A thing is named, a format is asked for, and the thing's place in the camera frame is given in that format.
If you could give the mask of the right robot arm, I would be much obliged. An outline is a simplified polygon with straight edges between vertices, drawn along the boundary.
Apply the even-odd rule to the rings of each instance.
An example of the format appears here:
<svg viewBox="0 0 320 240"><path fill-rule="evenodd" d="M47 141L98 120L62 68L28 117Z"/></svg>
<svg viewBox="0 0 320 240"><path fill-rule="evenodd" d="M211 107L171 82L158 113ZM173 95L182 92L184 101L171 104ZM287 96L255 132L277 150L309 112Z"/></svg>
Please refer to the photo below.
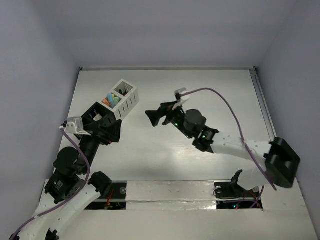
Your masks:
<svg viewBox="0 0 320 240"><path fill-rule="evenodd" d="M232 137L208 127L207 119L199 110L184 111L175 102L161 103L157 110L147 110L145 113L153 127L159 124L161 118L165 118L162 123L164 126L174 125L188 139L193 139L193 146L201 152L253 161L254 169L240 169L234 174L230 190L235 196L242 196L248 190L266 184L284 189L291 189L294 185L301 159L281 137L271 141Z"/></svg>

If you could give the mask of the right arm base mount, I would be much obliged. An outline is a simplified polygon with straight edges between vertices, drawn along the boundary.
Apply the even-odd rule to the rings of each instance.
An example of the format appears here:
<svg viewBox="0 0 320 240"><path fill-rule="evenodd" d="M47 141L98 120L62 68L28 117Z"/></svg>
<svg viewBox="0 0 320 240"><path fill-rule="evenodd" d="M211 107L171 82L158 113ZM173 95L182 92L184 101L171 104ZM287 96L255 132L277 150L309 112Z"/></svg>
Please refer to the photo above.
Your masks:
<svg viewBox="0 0 320 240"><path fill-rule="evenodd" d="M214 183L213 196L217 210L263 209L259 188L245 190L238 185L243 170L238 170L229 181Z"/></svg>

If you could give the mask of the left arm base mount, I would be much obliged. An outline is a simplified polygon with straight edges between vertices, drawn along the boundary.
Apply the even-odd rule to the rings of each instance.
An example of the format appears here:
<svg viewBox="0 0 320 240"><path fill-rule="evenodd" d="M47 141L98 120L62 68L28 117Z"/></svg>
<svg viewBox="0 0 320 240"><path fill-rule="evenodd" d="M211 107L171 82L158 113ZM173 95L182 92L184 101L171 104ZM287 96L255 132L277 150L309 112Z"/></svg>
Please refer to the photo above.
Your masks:
<svg viewBox="0 0 320 240"><path fill-rule="evenodd" d="M113 182L108 195L102 196L90 203L85 210L126 210L127 182Z"/></svg>

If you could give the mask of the blue highlighter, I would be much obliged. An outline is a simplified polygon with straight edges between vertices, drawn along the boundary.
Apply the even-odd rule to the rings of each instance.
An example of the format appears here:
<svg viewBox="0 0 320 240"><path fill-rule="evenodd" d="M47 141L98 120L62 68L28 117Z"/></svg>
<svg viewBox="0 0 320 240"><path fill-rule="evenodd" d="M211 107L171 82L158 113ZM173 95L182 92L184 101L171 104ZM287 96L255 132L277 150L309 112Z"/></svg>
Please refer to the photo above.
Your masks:
<svg viewBox="0 0 320 240"><path fill-rule="evenodd" d="M111 93L108 93L108 94L107 94L107 99L108 99L109 101L113 101L113 97L112 97L112 94L111 94Z"/></svg>

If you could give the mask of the grey orange-tipped highlighter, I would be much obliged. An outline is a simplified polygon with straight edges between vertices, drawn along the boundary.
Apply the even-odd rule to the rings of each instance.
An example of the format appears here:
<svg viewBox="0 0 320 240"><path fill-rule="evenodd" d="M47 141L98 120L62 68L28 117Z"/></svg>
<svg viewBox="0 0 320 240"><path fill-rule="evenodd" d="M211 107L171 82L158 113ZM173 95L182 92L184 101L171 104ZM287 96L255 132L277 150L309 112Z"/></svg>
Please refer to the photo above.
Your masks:
<svg viewBox="0 0 320 240"><path fill-rule="evenodd" d="M102 102L103 102L105 105L110 106L110 103L109 103L109 101L108 101L107 99L103 99Z"/></svg>

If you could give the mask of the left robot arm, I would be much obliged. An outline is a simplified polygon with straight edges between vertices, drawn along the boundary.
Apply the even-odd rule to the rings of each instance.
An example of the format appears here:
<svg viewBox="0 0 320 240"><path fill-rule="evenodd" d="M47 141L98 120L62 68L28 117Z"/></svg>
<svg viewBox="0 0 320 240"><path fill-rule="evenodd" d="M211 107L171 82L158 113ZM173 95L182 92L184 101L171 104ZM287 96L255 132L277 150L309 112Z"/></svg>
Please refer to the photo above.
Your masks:
<svg viewBox="0 0 320 240"><path fill-rule="evenodd" d="M69 118L60 131L72 146L57 155L54 173L44 186L33 216L11 236L12 240L59 240L86 207L99 198L110 199L114 189L112 180L103 172L91 173L91 165L99 146L117 143L121 137L122 121L92 121L73 131L80 142L70 137L71 128L82 118Z"/></svg>

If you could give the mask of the green highlighter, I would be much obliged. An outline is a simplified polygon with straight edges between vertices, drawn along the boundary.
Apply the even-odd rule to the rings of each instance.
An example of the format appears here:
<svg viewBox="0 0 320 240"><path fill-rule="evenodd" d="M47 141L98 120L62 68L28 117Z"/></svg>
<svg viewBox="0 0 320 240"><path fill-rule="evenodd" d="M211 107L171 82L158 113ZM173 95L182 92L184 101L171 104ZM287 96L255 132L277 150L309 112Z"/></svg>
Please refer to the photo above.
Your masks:
<svg viewBox="0 0 320 240"><path fill-rule="evenodd" d="M120 102L120 98L116 96L113 102L114 102L114 105L116 106Z"/></svg>

